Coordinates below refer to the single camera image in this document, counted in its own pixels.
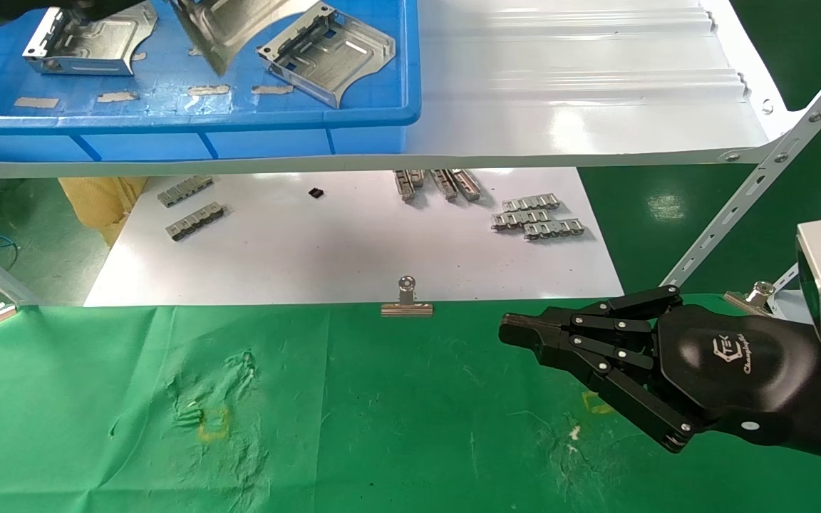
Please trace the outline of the glossy black right gripper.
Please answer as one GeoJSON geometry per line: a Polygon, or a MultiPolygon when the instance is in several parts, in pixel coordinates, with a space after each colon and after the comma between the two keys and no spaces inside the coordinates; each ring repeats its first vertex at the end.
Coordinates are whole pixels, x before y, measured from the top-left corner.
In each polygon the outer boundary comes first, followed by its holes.
{"type": "Polygon", "coordinates": [[[578,309],[548,306],[538,315],[507,313],[500,341],[527,348],[540,365],[571,374],[678,454],[696,428],[648,389],[651,358],[585,336],[651,333],[658,319],[659,370],[703,431],[765,446],[809,446],[818,439],[821,342],[811,325],[682,305],[680,289],[670,285],[578,309]]]}

